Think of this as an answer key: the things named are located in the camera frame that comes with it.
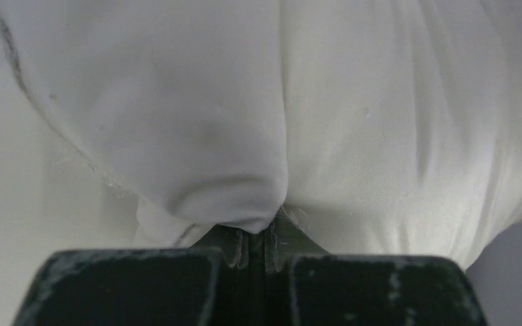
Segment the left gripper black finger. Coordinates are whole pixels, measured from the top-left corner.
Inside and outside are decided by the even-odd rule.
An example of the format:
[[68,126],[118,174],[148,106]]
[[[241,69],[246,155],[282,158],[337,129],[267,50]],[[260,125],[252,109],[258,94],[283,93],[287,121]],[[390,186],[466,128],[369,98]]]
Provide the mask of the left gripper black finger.
[[486,325],[453,261],[334,255],[283,211],[264,231],[267,325]]
[[15,325],[236,325],[247,234],[215,226],[182,249],[74,249],[38,269]]

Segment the white pillow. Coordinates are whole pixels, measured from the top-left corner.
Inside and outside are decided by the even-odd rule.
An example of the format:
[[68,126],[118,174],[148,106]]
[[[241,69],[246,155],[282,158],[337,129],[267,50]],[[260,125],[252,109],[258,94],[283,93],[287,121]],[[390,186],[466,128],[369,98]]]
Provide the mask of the white pillow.
[[0,1],[0,38],[145,243],[283,211],[467,268],[522,221],[522,1]]

